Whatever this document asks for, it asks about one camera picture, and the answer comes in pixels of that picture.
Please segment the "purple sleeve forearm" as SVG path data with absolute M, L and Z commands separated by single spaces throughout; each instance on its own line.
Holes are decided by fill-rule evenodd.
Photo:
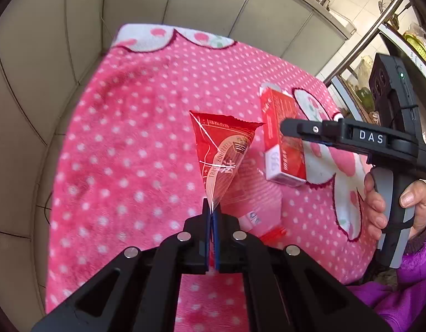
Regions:
M 407 331 L 426 304 L 426 228 L 407 244 L 396 277 L 396 289 L 367 282 L 348 290 L 381 316 L 393 331 Z

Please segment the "person right hand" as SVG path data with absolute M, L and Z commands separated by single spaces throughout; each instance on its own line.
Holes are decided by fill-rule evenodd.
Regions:
M 385 216 L 385 200 L 374 188 L 374 179 L 370 173 L 364 179 L 365 215 L 367 216 L 367 230 L 376 241 L 381 237 L 381 231 L 387 226 Z M 415 219 L 409 234 L 409 240 L 419 236 L 426 229 L 426 182 L 414 181 L 399 198 L 402 208 L 415 208 Z

